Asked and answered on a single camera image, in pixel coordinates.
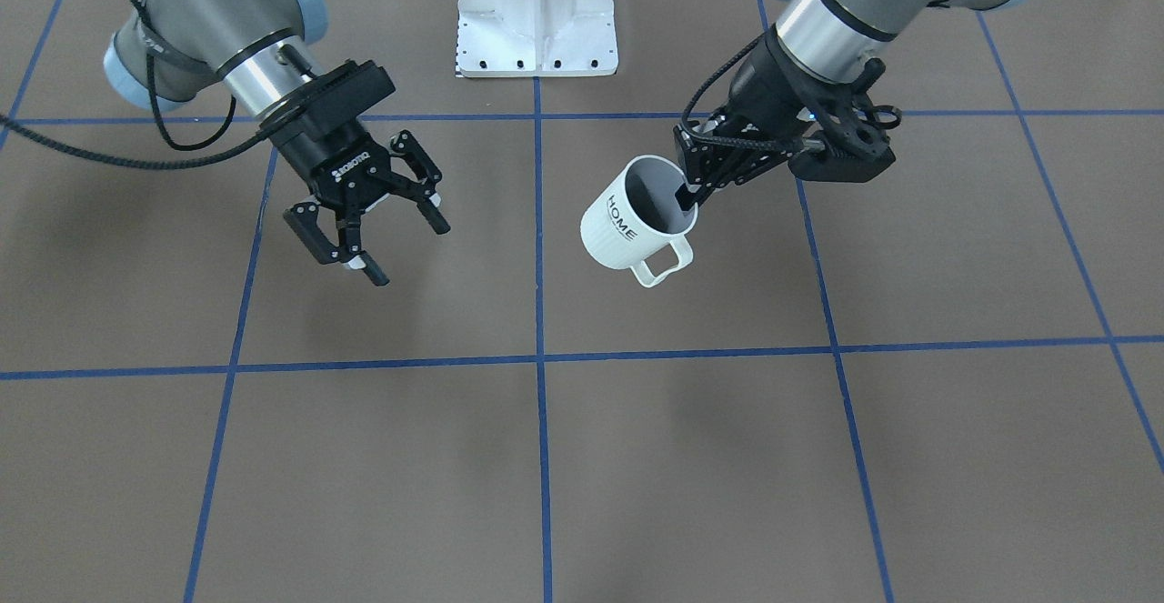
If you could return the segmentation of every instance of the white mug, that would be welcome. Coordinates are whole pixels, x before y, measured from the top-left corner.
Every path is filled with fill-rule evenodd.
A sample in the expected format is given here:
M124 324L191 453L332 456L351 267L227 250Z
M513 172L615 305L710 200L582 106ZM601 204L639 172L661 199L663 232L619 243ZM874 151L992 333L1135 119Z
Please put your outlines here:
M653 288L691 263L686 234L698 206L682 210L675 192L687 185L682 169L661 156L637 156L582 214L582 243L606 268L629 268ZM679 263L655 276L646 260L670 244Z

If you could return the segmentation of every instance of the black mount bracket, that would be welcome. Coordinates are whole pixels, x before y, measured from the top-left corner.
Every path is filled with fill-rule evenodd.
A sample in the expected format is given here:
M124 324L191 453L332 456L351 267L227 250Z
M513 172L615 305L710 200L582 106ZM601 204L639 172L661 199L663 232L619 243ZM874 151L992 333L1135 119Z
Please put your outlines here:
M896 159L886 130L902 118L894 106L874 106L868 98L882 73L885 63L872 57L852 84L819 80L787 55L769 27L733 77L726 105L707 122L674 127L688 182L676 193L680 204L690 210L716 190L744 185L785 163L801 180L872 180ZM818 129L803 137L812 123Z
M275 122L289 114L293 118L271 140L311 190L311 196L283 213L283 220L315 262L363 271L376 286L386 285L389 279L364 250L361 218L384 198L407 198L434 233L449 232L438 210L440 169L412 132L398 132L382 147L356 119L395 90L388 73L374 63L359 68L346 63L308 81L281 113L264 121ZM403 159L416 180L392 171L393 158ZM321 206L335 214L338 243L332 243L318 225Z

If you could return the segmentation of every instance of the robotiq logo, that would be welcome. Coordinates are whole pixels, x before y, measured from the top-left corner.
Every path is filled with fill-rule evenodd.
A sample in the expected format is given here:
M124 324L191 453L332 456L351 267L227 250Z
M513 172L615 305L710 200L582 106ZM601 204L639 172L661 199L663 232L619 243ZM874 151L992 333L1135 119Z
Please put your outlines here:
M633 241L638 237L637 230L631 229L626 225L623 218L623 210L618 210L618 201L615 201L615 193L611 193L610 198L606 198L606 214L610 214L610 221L615 225L615 230L618 230L619 235L623 235L627 242Z
M352 161L349 161L348 164L345 164L343 166L338 168L335 171L333 171L332 177L336 180L336 183L339 183L339 180L342 179L345 172L349 172L354 168L360 166L360 163L362 163L362 161L365 159L371 159L371 156L368 155L368 151L362 151L360 155L354 156L354 158L352 158Z

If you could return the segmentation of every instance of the robotic arm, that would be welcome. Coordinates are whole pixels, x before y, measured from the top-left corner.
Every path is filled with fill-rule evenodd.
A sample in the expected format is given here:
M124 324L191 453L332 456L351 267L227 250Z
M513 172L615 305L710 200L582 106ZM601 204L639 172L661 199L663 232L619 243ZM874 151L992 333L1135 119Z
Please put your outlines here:
M787 163L802 180L866 183L895 156L886 130L901 122L893 106L874 106L870 86L885 72L878 52L928 6L977 10L1024 0L790 0L761 38L716 77L744 59L728 102L703 122L675 127L687 185L683 210ZM696 100L711 81L696 93ZM805 132L818 127L809 137Z
M395 92L388 73L370 61L325 72L308 51L327 27L322 0L142 3L148 22L135 12L106 51L109 84L141 108L151 109L152 100L173 111L223 81L307 184L310 196L283 219L320 264L341 263L388 284L363 248L360 226L362 214L390 196L414 201L436 234L449 230L436 206L440 169L411 132L381 147L357 119ZM403 159L416 180L392 171L392 158ZM317 225L320 208L335 214L338 243Z

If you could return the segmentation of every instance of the brown floor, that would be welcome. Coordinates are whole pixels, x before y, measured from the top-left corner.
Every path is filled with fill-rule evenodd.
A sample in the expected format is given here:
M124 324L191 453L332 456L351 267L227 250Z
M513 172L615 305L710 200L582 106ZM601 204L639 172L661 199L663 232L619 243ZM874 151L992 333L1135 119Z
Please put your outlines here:
M924 12L899 163L717 193L656 289L582 212L780 2L615 0L616 76L470 81L456 0L327 1L446 175L450 234L367 217L386 289L269 146L0 135L0 601L1164 601L1164 0ZM0 111L172 158L101 73L127 15L0 0Z

